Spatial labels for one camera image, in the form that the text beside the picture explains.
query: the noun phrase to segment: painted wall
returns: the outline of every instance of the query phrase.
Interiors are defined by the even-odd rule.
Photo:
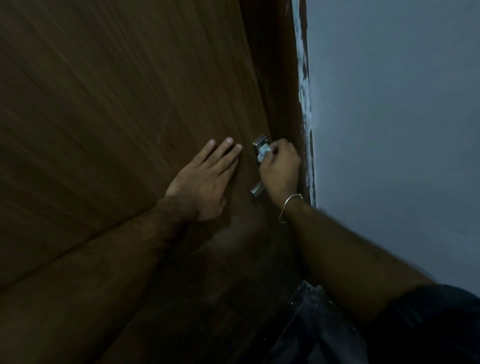
[[[318,207],[480,294],[480,1],[307,0]]]

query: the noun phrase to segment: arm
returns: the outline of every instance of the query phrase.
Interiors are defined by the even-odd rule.
[[[297,193],[300,157],[284,139],[271,147],[277,155],[267,154],[260,175],[272,201],[281,209],[286,199]],[[300,198],[292,198],[284,214],[300,237],[298,244],[313,276],[362,326],[369,325],[394,299],[435,284]]]
[[[220,216],[241,146],[210,141],[149,211],[0,293],[0,362],[83,363],[134,312],[184,223]]]

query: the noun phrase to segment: silver bracelet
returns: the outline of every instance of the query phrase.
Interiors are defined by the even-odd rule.
[[[285,220],[282,220],[282,215],[283,215],[283,211],[285,210],[285,206],[287,205],[287,203],[290,201],[290,199],[292,197],[300,197],[303,200],[303,196],[301,194],[293,194],[292,196],[287,198],[287,200],[283,204],[282,212],[280,212],[280,216],[278,217],[278,221],[280,221],[281,224],[286,224],[287,223]]]

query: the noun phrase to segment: wooden door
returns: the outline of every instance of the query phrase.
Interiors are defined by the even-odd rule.
[[[238,1],[0,7],[0,285],[151,207],[231,136],[244,152],[226,212],[167,254],[103,361],[234,361],[299,280],[277,211],[249,194],[269,131]]]

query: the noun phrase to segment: forearm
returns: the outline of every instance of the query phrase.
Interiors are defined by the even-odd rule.
[[[0,293],[0,362],[81,363],[133,313],[167,240],[192,218],[175,199]]]
[[[367,326],[392,300],[434,282],[300,199],[285,215],[314,277],[355,321]]]

